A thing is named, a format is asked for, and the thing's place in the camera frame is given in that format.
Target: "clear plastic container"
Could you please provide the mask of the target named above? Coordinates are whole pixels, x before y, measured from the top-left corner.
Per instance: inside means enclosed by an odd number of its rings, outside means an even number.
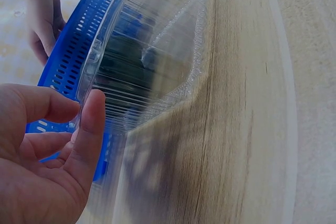
[[[206,0],[112,0],[81,70],[77,98],[106,95],[106,128],[127,132],[191,95]]]

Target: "wooden surface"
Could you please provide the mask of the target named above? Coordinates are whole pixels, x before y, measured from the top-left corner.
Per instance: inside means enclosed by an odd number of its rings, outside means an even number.
[[[129,134],[108,223],[335,224],[335,19],[336,0],[209,0],[198,86]]]

